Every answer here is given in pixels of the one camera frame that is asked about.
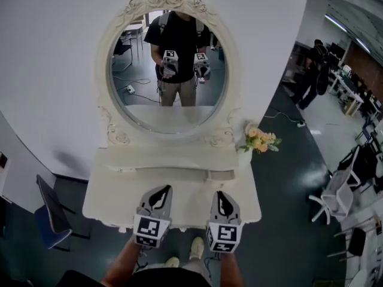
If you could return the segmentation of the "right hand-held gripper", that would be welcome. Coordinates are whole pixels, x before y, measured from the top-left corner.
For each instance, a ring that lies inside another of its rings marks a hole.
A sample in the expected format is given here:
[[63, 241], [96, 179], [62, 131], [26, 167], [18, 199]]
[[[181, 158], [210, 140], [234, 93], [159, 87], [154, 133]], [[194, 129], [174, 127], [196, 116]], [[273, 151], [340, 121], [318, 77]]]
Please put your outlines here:
[[228, 193], [213, 195], [211, 218], [206, 223], [206, 238], [211, 252], [234, 253], [242, 236], [240, 208]]

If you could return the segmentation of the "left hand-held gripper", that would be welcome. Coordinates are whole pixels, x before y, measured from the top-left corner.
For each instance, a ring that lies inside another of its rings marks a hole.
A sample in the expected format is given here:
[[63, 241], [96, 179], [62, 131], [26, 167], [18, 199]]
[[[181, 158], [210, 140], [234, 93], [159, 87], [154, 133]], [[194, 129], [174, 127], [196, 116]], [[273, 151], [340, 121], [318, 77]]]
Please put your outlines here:
[[133, 238], [136, 244], [159, 248], [171, 226], [173, 189], [163, 185], [147, 191], [133, 217]]

